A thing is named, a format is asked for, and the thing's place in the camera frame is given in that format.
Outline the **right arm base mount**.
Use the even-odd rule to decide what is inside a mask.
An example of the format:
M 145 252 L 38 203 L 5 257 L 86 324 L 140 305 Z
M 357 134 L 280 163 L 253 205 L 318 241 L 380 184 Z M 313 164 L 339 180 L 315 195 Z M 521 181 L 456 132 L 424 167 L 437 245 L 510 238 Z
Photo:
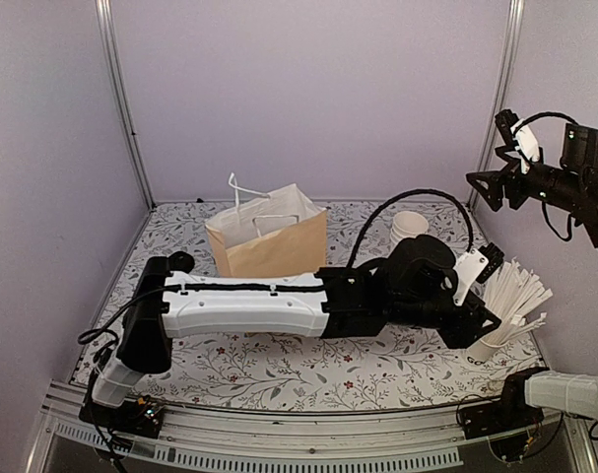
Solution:
M 547 370 L 548 368 L 536 367 L 513 373 L 505 379 L 499 400 L 465 408 L 458 406 L 456 421 L 463 429 L 465 438 L 477 439 L 534 427 L 533 434 L 522 432 L 516 437 L 491 442 L 492 453 L 500 460 L 523 460 L 535 439 L 541 434 L 544 421 L 541 408 L 526 404 L 525 383 L 534 374 Z

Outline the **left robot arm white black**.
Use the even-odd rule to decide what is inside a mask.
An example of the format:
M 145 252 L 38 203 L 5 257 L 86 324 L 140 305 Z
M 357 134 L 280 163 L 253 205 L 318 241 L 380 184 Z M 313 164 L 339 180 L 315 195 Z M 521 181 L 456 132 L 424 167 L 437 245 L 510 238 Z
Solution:
M 374 337 L 388 324 L 435 330 L 465 349 L 500 321 L 473 293 L 502 265 L 493 244 L 455 255 L 439 239 L 401 240 L 358 267 L 323 267 L 285 278 L 204 279 L 183 251 L 149 259 L 132 299 L 116 314 L 123 333 L 99 356 L 90 381 L 93 413 L 108 427 L 129 420 L 124 400 L 147 374 L 167 372 L 175 339 L 213 332 L 310 338 Z

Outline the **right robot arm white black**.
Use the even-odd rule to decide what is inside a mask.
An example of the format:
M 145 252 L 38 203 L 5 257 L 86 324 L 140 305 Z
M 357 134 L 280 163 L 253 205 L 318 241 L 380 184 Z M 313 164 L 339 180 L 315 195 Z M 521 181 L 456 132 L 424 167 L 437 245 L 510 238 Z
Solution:
M 598 129 L 574 123 L 565 126 L 560 165 L 529 162 L 509 155 L 521 148 L 517 134 L 525 122 L 504 127 L 506 142 L 496 148 L 505 161 L 500 170 L 466 174 L 466 180 L 498 211 L 504 202 L 513 210 L 528 199 L 566 211 L 585 228 L 598 249 Z M 529 369 L 504 382 L 493 421 L 503 430 L 514 429 L 533 409 L 555 409 L 598 423 L 598 376 Z

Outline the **brown paper bag white handles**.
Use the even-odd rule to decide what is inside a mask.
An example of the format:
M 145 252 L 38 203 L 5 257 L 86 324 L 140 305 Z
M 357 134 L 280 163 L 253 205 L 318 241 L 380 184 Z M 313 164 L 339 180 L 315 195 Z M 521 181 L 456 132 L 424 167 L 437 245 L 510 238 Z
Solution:
M 275 278 L 313 273 L 326 264 L 327 210 L 292 183 L 261 192 L 228 180 L 234 204 L 205 223 L 218 273 Z

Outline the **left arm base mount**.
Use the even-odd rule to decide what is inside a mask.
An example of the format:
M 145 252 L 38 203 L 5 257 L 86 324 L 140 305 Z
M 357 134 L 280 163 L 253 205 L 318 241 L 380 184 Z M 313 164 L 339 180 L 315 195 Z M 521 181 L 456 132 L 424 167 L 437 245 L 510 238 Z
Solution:
M 86 399 L 79 413 L 79 419 L 87 424 L 148 439 L 159 437 L 164 416 L 164 405 L 150 396 L 125 400 L 117 408 L 104 407 Z

